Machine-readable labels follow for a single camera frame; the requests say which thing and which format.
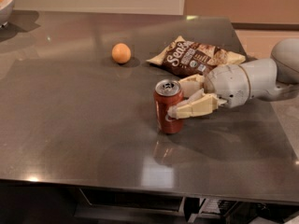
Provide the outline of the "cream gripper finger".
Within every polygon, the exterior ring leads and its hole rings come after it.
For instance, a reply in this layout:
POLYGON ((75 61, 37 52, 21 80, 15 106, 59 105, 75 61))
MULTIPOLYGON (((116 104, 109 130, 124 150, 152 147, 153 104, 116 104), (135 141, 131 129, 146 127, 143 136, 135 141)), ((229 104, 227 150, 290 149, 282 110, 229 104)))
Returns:
POLYGON ((205 77, 201 75, 192 75, 181 79, 178 83, 183 90, 186 98, 192 96, 204 87, 205 77))
POLYGON ((213 113, 226 103, 226 100, 219 98, 215 93, 205 93, 201 89, 188 99, 170 106, 167 115, 172 119, 201 117, 213 113))

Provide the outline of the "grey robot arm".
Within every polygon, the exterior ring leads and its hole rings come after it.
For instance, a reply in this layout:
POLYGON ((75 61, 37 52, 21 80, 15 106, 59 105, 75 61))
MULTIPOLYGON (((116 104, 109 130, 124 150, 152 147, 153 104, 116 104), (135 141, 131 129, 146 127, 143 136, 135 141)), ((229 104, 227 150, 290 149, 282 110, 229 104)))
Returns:
POLYGON ((233 108, 251 99, 294 98, 299 93, 299 39, 279 41, 267 59, 220 65, 206 77, 193 75, 179 83, 187 99, 167 110, 173 119, 208 115, 221 106, 233 108))

